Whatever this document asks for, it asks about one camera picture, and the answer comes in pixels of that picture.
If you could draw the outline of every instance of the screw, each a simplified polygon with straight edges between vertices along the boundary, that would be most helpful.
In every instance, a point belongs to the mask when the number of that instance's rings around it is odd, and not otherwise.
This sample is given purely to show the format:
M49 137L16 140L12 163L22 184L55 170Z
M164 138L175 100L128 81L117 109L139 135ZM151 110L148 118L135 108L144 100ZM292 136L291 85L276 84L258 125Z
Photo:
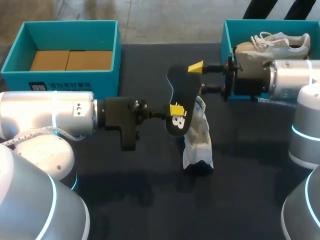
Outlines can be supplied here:
M139 131L136 131L135 139L137 139L138 141L140 140L140 132Z

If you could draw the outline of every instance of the shoe lace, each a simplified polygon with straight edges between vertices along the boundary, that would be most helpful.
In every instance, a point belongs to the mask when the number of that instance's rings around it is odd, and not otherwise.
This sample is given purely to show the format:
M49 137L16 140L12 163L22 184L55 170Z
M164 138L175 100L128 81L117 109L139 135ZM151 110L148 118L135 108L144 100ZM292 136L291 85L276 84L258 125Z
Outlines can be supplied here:
M283 39L279 39L279 40L275 40L275 41L268 41L268 40L265 40L265 38L263 37L263 35L268 35L270 36L271 33L269 32L266 32L266 31L262 31L260 32L260 37L258 35L255 35L255 36L251 36L250 39L253 43L253 46L255 49L258 49L258 48L262 48L262 47L266 47L266 46L271 46L273 47L275 45L275 43L277 42L280 42L280 41L283 41Z

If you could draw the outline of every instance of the logo on bin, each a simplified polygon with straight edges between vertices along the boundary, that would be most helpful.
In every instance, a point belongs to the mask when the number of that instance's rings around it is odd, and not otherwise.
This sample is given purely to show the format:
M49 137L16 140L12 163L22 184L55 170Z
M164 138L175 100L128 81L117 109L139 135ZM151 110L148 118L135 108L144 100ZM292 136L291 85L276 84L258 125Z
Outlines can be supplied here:
M29 82L31 91L47 91L46 84L43 81L40 82Z

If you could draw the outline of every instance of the brown cardboard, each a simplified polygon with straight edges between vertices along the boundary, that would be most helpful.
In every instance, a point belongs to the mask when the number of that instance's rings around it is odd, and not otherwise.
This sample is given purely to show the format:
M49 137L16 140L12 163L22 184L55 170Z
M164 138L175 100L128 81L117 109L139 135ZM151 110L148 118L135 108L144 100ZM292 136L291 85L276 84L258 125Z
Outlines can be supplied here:
M70 51L36 51L30 71L65 71Z
M112 51L70 51L66 71L111 70Z

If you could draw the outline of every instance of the shoe insole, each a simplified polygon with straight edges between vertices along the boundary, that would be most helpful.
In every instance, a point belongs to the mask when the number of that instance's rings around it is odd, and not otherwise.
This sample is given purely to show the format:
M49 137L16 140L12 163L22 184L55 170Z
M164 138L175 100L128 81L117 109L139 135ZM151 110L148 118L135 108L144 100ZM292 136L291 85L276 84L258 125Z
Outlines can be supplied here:
M167 72L167 80L172 87L170 104L184 108L184 116L173 116L165 121L165 128L169 134L182 137L189 129L196 97L201 79L198 73L188 72L187 66L174 65Z
M301 45L290 45L289 47L293 49L298 49L301 48Z

